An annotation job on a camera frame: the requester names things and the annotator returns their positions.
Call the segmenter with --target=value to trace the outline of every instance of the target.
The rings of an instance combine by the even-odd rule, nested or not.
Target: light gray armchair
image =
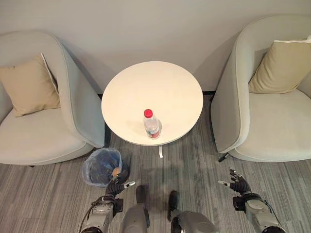
[[[242,30],[211,104],[219,153],[260,162],[311,158],[311,75],[290,93],[248,92],[248,82],[274,40],[310,34],[311,17],[302,15],[265,17]]]
[[[101,101],[59,41],[37,31],[0,36],[2,67],[40,53],[57,80],[61,108],[14,117],[12,102],[0,83],[0,163],[57,163],[104,145]]]

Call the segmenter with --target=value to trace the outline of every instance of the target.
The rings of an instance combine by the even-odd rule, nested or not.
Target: table leg
[[[160,158],[163,158],[162,145],[159,146],[159,154],[160,154]]]

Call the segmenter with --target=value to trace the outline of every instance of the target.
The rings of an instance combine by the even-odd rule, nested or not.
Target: chair backrest
[[[0,67],[16,66],[43,53],[49,70],[57,80],[67,72],[60,46],[54,36],[40,31],[0,35]],[[0,123],[12,108],[12,102],[0,83]]]
[[[235,44],[236,72],[240,72],[238,76],[249,82],[274,40],[300,40],[310,34],[311,16],[308,15],[270,16],[249,24]],[[298,89],[311,96],[310,74]]]

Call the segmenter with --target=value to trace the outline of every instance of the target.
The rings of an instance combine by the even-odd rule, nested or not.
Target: robot leg
[[[201,213],[184,211],[178,216],[178,222],[184,232],[217,233],[211,221]]]
[[[121,233],[147,233],[150,225],[146,209],[147,187],[140,185],[136,189],[137,204],[130,208],[123,219]]]
[[[147,233],[148,222],[146,209],[143,203],[138,203],[130,208],[123,219],[121,233]]]

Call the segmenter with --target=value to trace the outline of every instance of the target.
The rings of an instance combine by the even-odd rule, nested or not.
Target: cable
[[[83,219],[82,219],[82,221],[81,221],[81,224],[80,224],[80,228],[79,228],[79,232],[78,232],[78,233],[81,232],[82,226],[83,226],[83,223],[84,223],[84,220],[85,220],[85,218],[86,218],[87,216],[89,216],[89,213],[91,212],[91,210],[92,210],[93,208],[94,208],[94,205],[92,205],[92,206],[88,209],[88,211],[86,212],[86,214],[84,215],[84,217],[83,217]]]
[[[282,226],[282,224],[280,223],[280,221],[278,220],[276,213],[274,212],[274,209],[272,208],[272,206],[270,205],[270,203],[267,200],[264,200],[264,202],[266,203],[266,205],[269,207],[270,212],[274,214],[274,216],[276,217],[277,222],[280,224],[280,226]]]

